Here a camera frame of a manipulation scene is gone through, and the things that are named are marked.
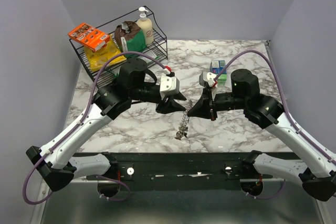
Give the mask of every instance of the marble countertop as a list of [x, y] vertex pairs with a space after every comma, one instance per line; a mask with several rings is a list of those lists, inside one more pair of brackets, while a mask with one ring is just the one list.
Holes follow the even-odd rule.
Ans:
[[[180, 80], [180, 91], [195, 104], [202, 87], [198, 76], [209, 68], [212, 59], [229, 62], [234, 55], [247, 49], [266, 54], [262, 41], [240, 40], [169, 40], [169, 65]], [[257, 75], [260, 91], [276, 97], [279, 93], [272, 73], [264, 60], [255, 54], [246, 54], [227, 70], [227, 82], [219, 91], [230, 90], [230, 73], [246, 68]], [[151, 70], [160, 76], [160, 68]], [[85, 108], [92, 81], [84, 69], [80, 70], [73, 96], [68, 124]], [[187, 106], [187, 101], [179, 101]], [[249, 122], [242, 111], [219, 112], [214, 122], [190, 118], [188, 138], [175, 139], [182, 120], [182, 112], [162, 115], [155, 112], [155, 104], [139, 103], [122, 113], [115, 121], [94, 134], [80, 152], [283, 152], [290, 149], [276, 137]]]

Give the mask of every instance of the small box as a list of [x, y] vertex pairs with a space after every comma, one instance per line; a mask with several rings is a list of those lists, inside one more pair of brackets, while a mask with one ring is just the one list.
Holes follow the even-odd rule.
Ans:
[[82, 23], [68, 33], [70, 39], [86, 46], [92, 52], [98, 51], [110, 41], [110, 36], [86, 23]]
[[[210, 72], [218, 74], [225, 67], [225, 60], [212, 60], [210, 63]], [[224, 85], [226, 82], [226, 70], [222, 73], [221, 76], [217, 79], [218, 84]]]

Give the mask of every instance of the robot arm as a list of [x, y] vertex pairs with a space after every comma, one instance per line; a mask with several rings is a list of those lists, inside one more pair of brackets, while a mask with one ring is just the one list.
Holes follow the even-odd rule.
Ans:
[[[146, 73], [155, 82], [145, 82]], [[175, 99], [186, 100], [179, 88], [179, 81], [173, 72], [167, 70], [166, 74], [162, 74], [161, 84], [157, 85], [156, 76], [147, 69], [145, 61], [129, 59], [120, 68], [118, 79], [97, 91], [89, 112], [82, 122], [80, 118], [85, 114], [84, 111], [49, 143], [41, 148], [32, 146], [26, 154], [33, 164], [48, 154], [37, 169], [52, 191], [61, 190], [74, 178], [112, 173], [115, 169], [118, 170], [115, 166], [117, 162], [108, 153], [87, 157], [73, 157], [73, 154], [96, 131], [129, 109], [132, 100], [156, 103], [156, 111], [162, 114], [185, 111], [185, 108], [175, 101]], [[50, 151], [77, 124], [79, 126], [61, 144]]]
[[245, 117], [283, 141], [303, 162], [286, 161], [252, 151], [244, 160], [246, 166], [260, 174], [281, 177], [299, 184], [312, 197], [326, 201], [336, 192], [336, 166], [332, 160], [319, 153], [299, 134], [302, 131], [329, 156], [335, 154], [300, 129], [296, 131], [275, 98], [260, 94], [258, 78], [247, 69], [231, 74], [232, 92], [216, 94], [216, 75], [202, 73], [200, 85], [204, 87], [201, 98], [188, 112], [188, 116], [216, 120], [218, 111], [243, 109]]

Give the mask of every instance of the orange box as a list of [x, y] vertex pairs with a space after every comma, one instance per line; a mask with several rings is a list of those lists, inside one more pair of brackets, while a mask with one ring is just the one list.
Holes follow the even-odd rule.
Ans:
[[92, 52], [98, 51], [110, 41], [110, 36], [86, 23], [82, 23], [68, 33], [70, 39], [86, 46]]

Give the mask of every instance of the gray floor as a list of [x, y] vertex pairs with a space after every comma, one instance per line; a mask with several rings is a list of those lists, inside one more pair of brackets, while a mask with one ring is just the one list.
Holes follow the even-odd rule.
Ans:
[[[125, 202], [98, 197], [96, 183], [71, 183], [48, 200], [47, 224], [236, 224], [323, 223], [317, 202], [300, 187], [286, 183], [272, 200], [254, 200], [242, 191], [134, 192]], [[280, 187], [268, 182], [269, 195]]]

